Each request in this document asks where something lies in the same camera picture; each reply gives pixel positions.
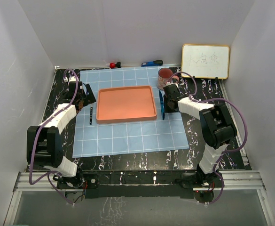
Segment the silver metal fork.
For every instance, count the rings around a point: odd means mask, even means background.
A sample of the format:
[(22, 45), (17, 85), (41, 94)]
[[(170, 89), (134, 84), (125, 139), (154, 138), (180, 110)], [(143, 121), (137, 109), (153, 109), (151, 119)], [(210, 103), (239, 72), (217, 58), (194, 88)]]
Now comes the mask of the silver metal fork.
[(90, 107), (89, 125), (92, 125), (93, 121), (93, 107)]

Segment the blue patterned knife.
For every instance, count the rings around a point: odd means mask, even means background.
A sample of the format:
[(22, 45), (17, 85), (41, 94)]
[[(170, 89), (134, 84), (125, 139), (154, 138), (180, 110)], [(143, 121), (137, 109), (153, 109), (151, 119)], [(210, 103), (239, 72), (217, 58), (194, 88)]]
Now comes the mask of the blue patterned knife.
[(164, 120), (165, 119), (165, 108), (164, 108), (164, 98), (163, 98), (161, 90), (159, 90), (159, 100), (160, 100), (161, 118), (162, 118), (162, 120)]

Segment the pink floral mug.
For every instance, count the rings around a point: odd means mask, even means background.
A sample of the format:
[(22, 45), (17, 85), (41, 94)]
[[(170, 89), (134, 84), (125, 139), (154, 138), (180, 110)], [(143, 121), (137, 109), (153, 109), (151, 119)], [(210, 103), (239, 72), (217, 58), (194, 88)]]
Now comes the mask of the pink floral mug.
[(179, 82), (179, 77), (177, 75), (173, 76), (173, 72), (169, 68), (161, 68), (158, 71), (158, 80), (157, 80), (157, 88), (159, 90), (163, 90), (166, 86), (167, 82)]

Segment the orange plastic tray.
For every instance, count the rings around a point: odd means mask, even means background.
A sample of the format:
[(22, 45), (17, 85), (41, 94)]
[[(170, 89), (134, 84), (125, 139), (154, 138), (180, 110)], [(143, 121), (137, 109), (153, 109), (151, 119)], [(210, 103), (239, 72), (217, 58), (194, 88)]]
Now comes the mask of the orange plastic tray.
[(150, 85), (100, 89), (96, 104), (98, 124), (157, 119), (153, 89)]

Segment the blue checked tablecloth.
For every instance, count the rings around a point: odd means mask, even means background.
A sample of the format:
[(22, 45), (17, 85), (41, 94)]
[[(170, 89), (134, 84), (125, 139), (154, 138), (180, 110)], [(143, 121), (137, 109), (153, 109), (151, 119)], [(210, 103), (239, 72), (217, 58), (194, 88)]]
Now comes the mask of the blue checked tablecloth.
[[(95, 119), (96, 104), (86, 106), (76, 117), (74, 158), (189, 148), (181, 114), (168, 113), (164, 120), (161, 118), (158, 71), (158, 67), (124, 67), (80, 72), (80, 80), (91, 86), (94, 95), (103, 88), (150, 85), (157, 107), (157, 119), (99, 125)], [(93, 107), (92, 125), (89, 125), (90, 107)]]

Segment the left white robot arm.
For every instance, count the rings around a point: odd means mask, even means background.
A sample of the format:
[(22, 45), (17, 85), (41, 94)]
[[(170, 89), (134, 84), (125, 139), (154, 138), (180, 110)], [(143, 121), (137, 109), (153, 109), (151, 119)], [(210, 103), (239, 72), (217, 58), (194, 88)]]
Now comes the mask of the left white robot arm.
[(78, 164), (64, 156), (61, 133), (84, 107), (95, 103), (96, 99), (89, 84), (70, 81), (68, 85), (55, 111), (40, 125), (28, 128), (27, 161), (30, 172), (34, 166), (41, 166), (53, 172), (55, 181), (78, 188), (83, 185), (84, 176)]

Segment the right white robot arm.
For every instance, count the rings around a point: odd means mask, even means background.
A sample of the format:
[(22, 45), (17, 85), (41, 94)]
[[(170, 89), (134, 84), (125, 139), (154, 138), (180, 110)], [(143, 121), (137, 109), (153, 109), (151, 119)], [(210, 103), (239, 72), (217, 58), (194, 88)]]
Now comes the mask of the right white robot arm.
[(204, 153), (198, 163), (193, 183), (206, 187), (217, 177), (218, 164), (228, 144), (237, 136), (237, 130), (225, 104), (202, 103), (193, 97), (184, 97), (175, 83), (164, 87), (165, 113), (180, 112), (200, 121), (205, 141)]

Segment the blue marker pen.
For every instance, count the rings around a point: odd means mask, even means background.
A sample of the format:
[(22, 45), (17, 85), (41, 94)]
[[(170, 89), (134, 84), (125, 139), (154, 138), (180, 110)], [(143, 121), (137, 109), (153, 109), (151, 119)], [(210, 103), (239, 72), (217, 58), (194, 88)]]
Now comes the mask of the blue marker pen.
[(162, 66), (164, 64), (163, 60), (155, 60), (144, 62), (141, 64), (141, 67), (153, 67), (153, 66)]

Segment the small framed whiteboard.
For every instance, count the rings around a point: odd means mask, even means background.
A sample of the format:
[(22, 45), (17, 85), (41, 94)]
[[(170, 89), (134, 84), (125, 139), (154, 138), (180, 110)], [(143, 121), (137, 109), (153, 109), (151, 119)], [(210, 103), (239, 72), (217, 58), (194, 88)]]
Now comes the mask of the small framed whiteboard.
[(225, 80), (228, 78), (229, 59), (229, 46), (184, 44), (181, 70), (195, 78)]

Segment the red capped marker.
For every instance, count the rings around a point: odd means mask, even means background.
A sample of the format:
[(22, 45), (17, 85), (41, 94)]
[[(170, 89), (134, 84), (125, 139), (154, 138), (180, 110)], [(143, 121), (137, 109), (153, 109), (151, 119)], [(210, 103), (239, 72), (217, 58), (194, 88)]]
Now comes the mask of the red capped marker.
[(110, 63), (110, 69), (121, 68), (121, 62)]

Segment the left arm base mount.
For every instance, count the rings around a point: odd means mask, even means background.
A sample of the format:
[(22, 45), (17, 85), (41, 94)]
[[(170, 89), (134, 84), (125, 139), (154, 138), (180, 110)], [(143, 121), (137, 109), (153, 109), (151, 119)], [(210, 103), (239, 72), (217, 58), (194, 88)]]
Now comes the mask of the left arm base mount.
[(85, 173), (82, 169), (78, 169), (74, 177), (60, 177), (53, 176), (53, 180), (58, 185), (65, 185), (70, 188), (97, 188), (98, 186), (98, 175), (94, 173)]

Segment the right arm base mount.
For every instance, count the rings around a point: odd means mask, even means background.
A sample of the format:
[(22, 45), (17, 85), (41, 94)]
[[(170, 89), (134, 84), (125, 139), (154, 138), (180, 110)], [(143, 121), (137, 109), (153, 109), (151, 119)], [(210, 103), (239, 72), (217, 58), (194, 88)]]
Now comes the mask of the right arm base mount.
[(214, 173), (199, 174), (198, 172), (181, 173), (180, 177), (174, 180), (175, 184), (179, 184), (183, 188), (221, 188), (221, 179)]

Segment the aluminium frame rail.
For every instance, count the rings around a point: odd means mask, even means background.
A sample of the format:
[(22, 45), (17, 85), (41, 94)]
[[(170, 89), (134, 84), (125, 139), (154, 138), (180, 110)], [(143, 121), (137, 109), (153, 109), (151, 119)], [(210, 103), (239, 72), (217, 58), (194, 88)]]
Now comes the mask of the aluminium frame rail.
[[(264, 190), (265, 185), (258, 171), (221, 170), (225, 190)], [(88, 171), (84, 174), (88, 188), (99, 186), (168, 186), (180, 185), (195, 191), (221, 189), (221, 180), (216, 178), (214, 185), (192, 184), (193, 172), (184, 171)], [(34, 185), (29, 184), (29, 173), (19, 173), (13, 191), (53, 191), (48, 178), (44, 177)]]

